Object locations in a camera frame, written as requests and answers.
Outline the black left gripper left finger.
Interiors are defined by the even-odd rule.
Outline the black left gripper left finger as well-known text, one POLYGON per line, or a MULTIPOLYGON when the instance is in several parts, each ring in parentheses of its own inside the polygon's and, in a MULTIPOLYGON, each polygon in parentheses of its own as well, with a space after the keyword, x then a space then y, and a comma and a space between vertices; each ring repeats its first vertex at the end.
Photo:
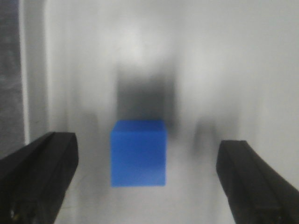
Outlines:
POLYGON ((49 132, 0 160, 0 222, 53 224, 78 166, 74 133, 49 132))

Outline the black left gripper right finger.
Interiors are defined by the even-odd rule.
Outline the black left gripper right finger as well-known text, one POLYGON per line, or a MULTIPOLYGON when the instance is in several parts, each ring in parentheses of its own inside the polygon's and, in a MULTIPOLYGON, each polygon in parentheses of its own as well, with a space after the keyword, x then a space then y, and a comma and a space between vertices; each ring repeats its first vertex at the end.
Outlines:
POLYGON ((216 172, 237 224, 299 222, 299 191, 247 141, 221 141, 216 172))

